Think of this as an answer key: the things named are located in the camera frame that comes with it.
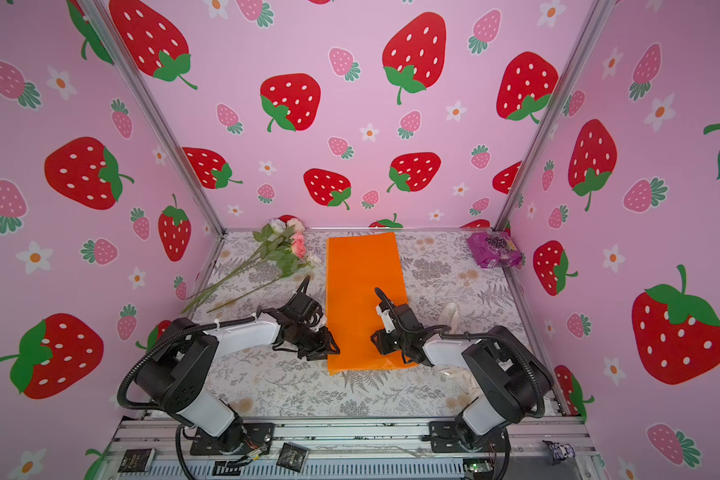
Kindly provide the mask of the orange wrapping paper sheet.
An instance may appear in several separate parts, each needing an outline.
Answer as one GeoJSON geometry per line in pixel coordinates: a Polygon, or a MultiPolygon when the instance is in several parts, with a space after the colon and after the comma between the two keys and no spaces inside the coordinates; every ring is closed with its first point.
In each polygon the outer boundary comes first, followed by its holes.
{"type": "Polygon", "coordinates": [[[376,288],[397,305],[408,301],[396,236],[380,233],[328,239],[325,315],[340,349],[327,360],[330,374],[408,367],[398,354],[380,354],[371,341],[384,328],[376,313],[380,303],[376,288]]]}

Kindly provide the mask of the light pink fake rose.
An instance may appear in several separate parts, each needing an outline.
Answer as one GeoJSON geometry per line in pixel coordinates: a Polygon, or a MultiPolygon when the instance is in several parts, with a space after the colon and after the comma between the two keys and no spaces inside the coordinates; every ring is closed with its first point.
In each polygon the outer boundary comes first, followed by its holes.
{"type": "Polygon", "coordinates": [[[270,285],[278,280],[294,275],[298,270],[307,265],[308,261],[306,248],[301,243],[288,245],[281,243],[274,245],[271,242],[265,242],[264,244],[261,244],[253,252],[253,254],[237,268],[194,295],[186,307],[186,310],[190,307],[200,306],[213,294],[215,294],[217,290],[234,278],[249,270],[262,266],[265,263],[273,263],[279,271],[278,275],[272,281],[267,283],[267,285],[270,285]]]}

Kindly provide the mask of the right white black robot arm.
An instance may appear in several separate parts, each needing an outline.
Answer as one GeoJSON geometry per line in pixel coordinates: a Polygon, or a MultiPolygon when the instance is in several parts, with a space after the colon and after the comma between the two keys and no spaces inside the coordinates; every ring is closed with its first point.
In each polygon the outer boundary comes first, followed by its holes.
{"type": "Polygon", "coordinates": [[[441,435],[458,450],[480,451],[506,427],[546,413],[553,375],[507,328],[452,334],[447,325],[423,326],[407,304],[382,298],[376,313],[383,328],[371,342],[383,356],[398,352],[405,364],[469,371],[480,394],[441,435]]]}

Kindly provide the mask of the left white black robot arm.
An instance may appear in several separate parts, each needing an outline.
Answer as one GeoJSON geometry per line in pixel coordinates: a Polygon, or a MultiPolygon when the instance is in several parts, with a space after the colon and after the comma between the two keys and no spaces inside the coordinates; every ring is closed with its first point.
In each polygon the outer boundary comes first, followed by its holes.
{"type": "Polygon", "coordinates": [[[248,434],[233,407],[205,388],[208,373],[215,361],[238,351],[259,346],[279,351],[284,344],[307,361],[340,353],[322,306],[305,293],[242,319],[200,325],[178,318],[126,374],[117,402],[128,410],[162,411],[205,435],[215,449],[232,453],[247,443],[248,434]]]}

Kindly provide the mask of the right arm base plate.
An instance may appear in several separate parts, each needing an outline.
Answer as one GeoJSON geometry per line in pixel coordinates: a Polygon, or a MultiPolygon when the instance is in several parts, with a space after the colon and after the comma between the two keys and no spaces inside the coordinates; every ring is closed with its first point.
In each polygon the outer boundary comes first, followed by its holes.
{"type": "Polygon", "coordinates": [[[431,421],[428,424],[431,450],[435,453],[506,453],[511,451],[508,433],[496,427],[484,434],[474,433],[465,422],[431,421]]]}

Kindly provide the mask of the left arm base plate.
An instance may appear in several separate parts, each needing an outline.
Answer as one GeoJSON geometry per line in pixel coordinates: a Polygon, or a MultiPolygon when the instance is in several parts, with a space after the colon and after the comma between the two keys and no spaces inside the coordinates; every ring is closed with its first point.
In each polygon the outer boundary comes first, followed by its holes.
{"type": "Polygon", "coordinates": [[[212,437],[199,429],[192,440],[192,456],[254,456],[269,453],[275,424],[262,422],[233,423],[219,437],[212,437]]]}

